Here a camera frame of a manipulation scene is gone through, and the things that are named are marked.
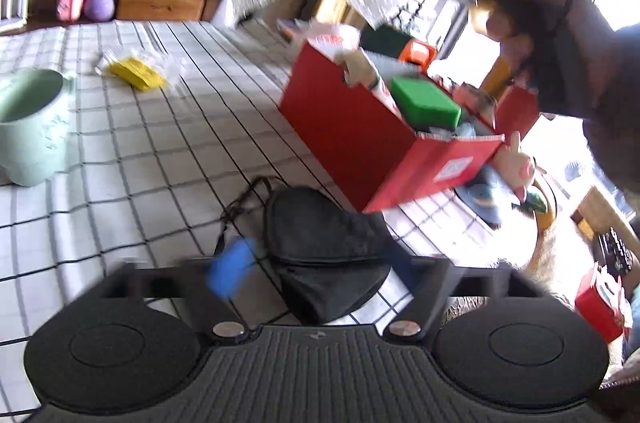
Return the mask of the person's right hand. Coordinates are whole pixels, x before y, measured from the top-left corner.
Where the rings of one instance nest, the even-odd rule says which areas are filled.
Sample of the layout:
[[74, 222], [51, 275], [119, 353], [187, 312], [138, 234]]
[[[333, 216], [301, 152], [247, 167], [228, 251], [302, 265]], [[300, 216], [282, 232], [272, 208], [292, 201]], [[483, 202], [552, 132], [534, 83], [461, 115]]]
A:
[[[565, 0], [531, 0], [539, 5], [561, 8]], [[495, 5], [485, 22], [485, 35], [500, 45], [500, 58], [506, 62], [516, 86], [527, 87], [530, 73], [525, 63], [534, 52], [534, 41], [508, 13], [504, 5]]]

